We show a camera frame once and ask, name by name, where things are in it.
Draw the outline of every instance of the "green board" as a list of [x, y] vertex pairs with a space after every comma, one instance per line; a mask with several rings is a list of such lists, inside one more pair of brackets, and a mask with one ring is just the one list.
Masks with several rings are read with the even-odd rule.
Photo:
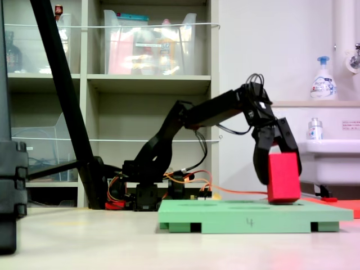
[[337, 232], [351, 210], [299, 200], [291, 205], [259, 201], [164, 200], [160, 229], [202, 233]]

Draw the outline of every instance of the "shelf board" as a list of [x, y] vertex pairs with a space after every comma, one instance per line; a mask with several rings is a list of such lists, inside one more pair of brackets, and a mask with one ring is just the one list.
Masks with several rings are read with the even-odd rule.
[[100, 3], [138, 6], [206, 6], [207, 0], [100, 0]]
[[88, 74], [88, 81], [101, 93], [203, 95], [210, 86], [211, 76], [146, 76]]
[[[80, 74], [72, 74], [75, 91], [80, 91]], [[11, 93], [55, 93], [52, 74], [8, 73]]]
[[274, 101], [273, 108], [282, 107], [360, 107], [360, 101], [319, 100], [319, 101]]
[[[127, 188], [136, 188], [138, 183], [127, 183]], [[168, 188], [168, 183], [156, 183], [158, 188]], [[188, 183], [185, 184], [185, 188], [202, 188], [204, 183]]]
[[77, 182], [26, 182], [26, 187], [78, 187]]

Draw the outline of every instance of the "countertop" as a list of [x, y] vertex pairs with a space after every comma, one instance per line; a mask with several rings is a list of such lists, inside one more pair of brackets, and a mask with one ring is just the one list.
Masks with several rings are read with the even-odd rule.
[[157, 213], [31, 208], [1, 270], [360, 269], [360, 219], [337, 233], [202, 235], [159, 231]]

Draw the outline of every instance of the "red cube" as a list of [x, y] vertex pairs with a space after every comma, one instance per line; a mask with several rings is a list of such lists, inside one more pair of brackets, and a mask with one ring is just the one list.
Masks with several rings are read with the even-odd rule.
[[301, 197], [296, 153], [269, 155], [268, 201], [271, 204], [294, 203]]

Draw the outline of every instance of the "clear plastic container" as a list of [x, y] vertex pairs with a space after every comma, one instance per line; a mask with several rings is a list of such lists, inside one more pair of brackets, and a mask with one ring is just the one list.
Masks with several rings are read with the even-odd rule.
[[[131, 21], [130, 28], [121, 28], [116, 13], [104, 10], [105, 74], [132, 75], [195, 75], [195, 26], [141, 27], [144, 23]], [[195, 23], [196, 14], [186, 15], [183, 24]], [[168, 46], [167, 68], [164, 67], [164, 48]]]
[[[54, 127], [11, 128], [11, 133], [13, 141], [26, 143], [29, 154], [29, 173], [76, 159], [63, 114], [60, 115]], [[77, 170], [72, 169], [35, 181], [77, 180]]]
[[[74, 24], [71, 14], [62, 14], [58, 21], [58, 29], [64, 47], [70, 72], [80, 72], [80, 29], [68, 28]], [[21, 65], [16, 73], [45, 73], [50, 74], [51, 69], [40, 32], [37, 27], [5, 26], [5, 31], [13, 32], [13, 45], [20, 50]]]

